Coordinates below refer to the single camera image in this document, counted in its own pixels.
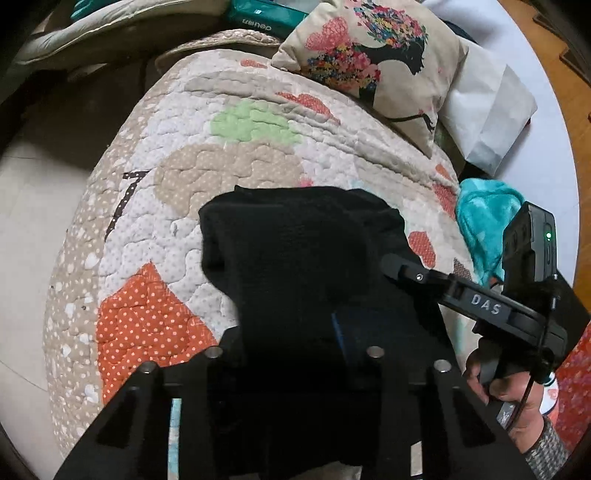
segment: teal blanket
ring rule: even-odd
[[[505,278],[501,267],[503,230],[519,211],[523,195],[500,180],[466,179],[460,183],[456,217],[481,285]]]

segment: gray knit sleeve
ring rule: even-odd
[[[524,455],[538,480],[550,480],[569,457],[558,433],[546,417],[542,435]]]

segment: quilted bedspread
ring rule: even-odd
[[[235,325],[200,268],[198,211],[236,185],[362,188],[400,210],[423,264],[470,277],[457,178],[354,100],[269,60],[210,50],[144,96],[89,178],[48,294],[44,349],[67,454],[142,361],[188,360]],[[444,312],[460,362],[468,320]]]

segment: metal bolt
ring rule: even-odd
[[[365,351],[370,358],[382,358],[384,356],[384,349],[380,346],[369,346]]]
[[[138,370],[140,372],[142,372],[143,374],[150,374],[154,370],[156,370],[157,368],[158,368],[158,364],[156,362],[153,362],[152,360],[150,360],[148,362],[144,362],[143,364],[141,364],[138,367]]]
[[[211,346],[207,350],[205,350],[205,356],[207,358],[218,358],[222,356],[223,348],[220,346]]]
[[[452,369],[452,365],[447,360],[435,360],[433,363],[435,370],[441,373],[449,372]]]

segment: black cable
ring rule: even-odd
[[[558,278],[557,275],[554,275],[554,281],[556,281],[557,278]],[[544,346],[544,344],[546,342],[546,336],[548,335],[548,327],[550,325],[550,315],[552,314],[553,311],[555,311],[557,302],[558,302],[558,296],[552,295],[552,298],[550,299],[550,309],[548,311],[548,315],[545,316],[544,329],[542,331],[542,335],[540,335],[540,338],[538,338],[538,345],[537,345],[537,351],[536,351],[536,358],[538,360],[541,359],[541,357],[542,357],[542,347]],[[527,403],[527,399],[530,396],[530,392],[531,392],[531,389],[533,386],[534,386],[534,377],[532,377],[530,375],[530,380],[527,382],[527,387],[525,388],[525,391],[523,392],[523,397],[521,397],[521,401],[519,402],[519,405],[517,405],[517,410],[515,410],[515,413],[511,416],[509,423],[507,424],[507,428],[506,428],[507,433],[509,433],[511,431],[511,429],[515,426],[517,420],[521,416],[521,413],[523,412],[523,409],[525,408],[525,404]]]
[[[525,404],[527,403],[527,399],[530,396],[531,388],[533,386],[534,386],[534,377],[530,376],[530,381],[527,382],[527,387],[525,388],[525,391],[523,393],[523,397],[521,397],[521,401],[519,402],[519,405],[517,406],[517,410],[515,410],[515,413],[512,415],[511,419],[509,420],[509,423],[507,424],[507,428],[506,428],[507,432],[511,431],[511,429],[515,426],[515,423],[517,422],[517,420],[521,416],[521,412],[525,408]]]

